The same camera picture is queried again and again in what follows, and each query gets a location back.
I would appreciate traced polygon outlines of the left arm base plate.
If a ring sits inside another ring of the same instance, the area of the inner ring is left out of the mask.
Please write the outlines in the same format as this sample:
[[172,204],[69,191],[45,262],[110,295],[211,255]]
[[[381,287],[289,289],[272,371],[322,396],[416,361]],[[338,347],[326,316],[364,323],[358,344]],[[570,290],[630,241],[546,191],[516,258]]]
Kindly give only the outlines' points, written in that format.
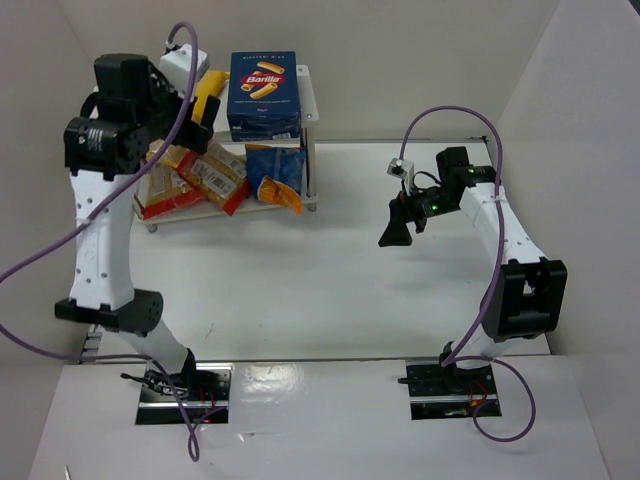
[[[188,419],[196,424],[227,424],[232,365],[198,362],[197,370],[200,383],[193,388],[187,388],[174,375],[176,389]],[[135,420],[137,425],[175,425],[183,422],[180,407],[169,384],[159,373],[146,369],[143,375],[121,373],[120,377],[140,386]]]

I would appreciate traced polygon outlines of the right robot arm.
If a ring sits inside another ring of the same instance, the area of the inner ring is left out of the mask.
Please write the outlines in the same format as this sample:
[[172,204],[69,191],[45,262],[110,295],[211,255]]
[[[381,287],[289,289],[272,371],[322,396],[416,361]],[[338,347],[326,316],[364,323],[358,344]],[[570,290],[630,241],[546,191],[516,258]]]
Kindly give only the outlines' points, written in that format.
[[489,358],[514,345],[556,329],[568,272],[535,245],[497,187],[490,165],[470,163],[463,147],[448,147],[436,156],[435,184],[419,188],[408,160],[393,159],[389,175],[401,190],[390,201],[390,220],[378,244],[409,246],[408,226],[423,232],[429,219],[461,211],[471,221],[497,271],[480,303],[481,322],[467,342],[448,343],[439,357],[436,382],[444,392],[462,394],[480,380]]

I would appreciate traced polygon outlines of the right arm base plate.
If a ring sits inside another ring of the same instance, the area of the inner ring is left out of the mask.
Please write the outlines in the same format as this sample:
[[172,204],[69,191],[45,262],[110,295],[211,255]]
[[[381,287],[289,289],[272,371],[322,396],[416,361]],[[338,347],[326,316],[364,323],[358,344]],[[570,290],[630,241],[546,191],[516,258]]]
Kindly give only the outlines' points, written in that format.
[[490,366],[463,370],[438,362],[407,363],[397,383],[407,388],[413,420],[500,417],[497,387]]

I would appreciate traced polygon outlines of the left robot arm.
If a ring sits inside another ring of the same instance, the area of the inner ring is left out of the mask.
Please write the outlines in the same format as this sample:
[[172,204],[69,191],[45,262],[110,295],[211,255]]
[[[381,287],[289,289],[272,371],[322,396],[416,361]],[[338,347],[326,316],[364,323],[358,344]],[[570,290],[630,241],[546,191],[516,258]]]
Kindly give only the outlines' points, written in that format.
[[158,65],[144,55],[104,54],[94,62],[94,91],[63,135],[81,232],[75,279],[54,314],[119,334],[154,361],[141,383],[165,392],[162,366],[185,397],[210,392],[216,377],[198,370],[194,354],[164,324],[162,295],[134,287],[130,233],[151,144],[161,143],[158,156],[171,145],[198,153],[208,147],[219,99],[206,96],[202,118],[192,118],[195,86],[208,68],[206,53],[189,44],[167,50]]

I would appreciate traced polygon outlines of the yellow spaghetti bag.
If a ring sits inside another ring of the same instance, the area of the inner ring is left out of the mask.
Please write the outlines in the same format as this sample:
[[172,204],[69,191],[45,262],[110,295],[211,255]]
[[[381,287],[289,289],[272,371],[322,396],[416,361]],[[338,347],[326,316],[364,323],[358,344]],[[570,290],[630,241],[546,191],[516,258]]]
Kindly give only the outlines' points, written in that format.
[[194,122],[200,123],[202,121],[208,97],[218,98],[228,79],[229,73],[222,70],[209,70],[200,79],[196,86],[195,104],[192,112]]

